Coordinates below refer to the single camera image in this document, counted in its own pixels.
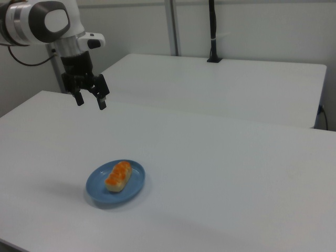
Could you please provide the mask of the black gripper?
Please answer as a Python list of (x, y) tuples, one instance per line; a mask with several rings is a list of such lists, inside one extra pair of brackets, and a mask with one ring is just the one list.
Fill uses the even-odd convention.
[[(84, 104), (80, 90), (75, 85), (75, 79), (92, 76), (92, 61), (88, 51), (71, 57), (61, 57), (65, 72), (61, 74), (65, 90), (74, 93), (74, 98), (78, 106)], [(106, 96), (110, 93), (103, 74), (92, 77), (91, 93), (96, 97), (100, 110), (104, 110)]]

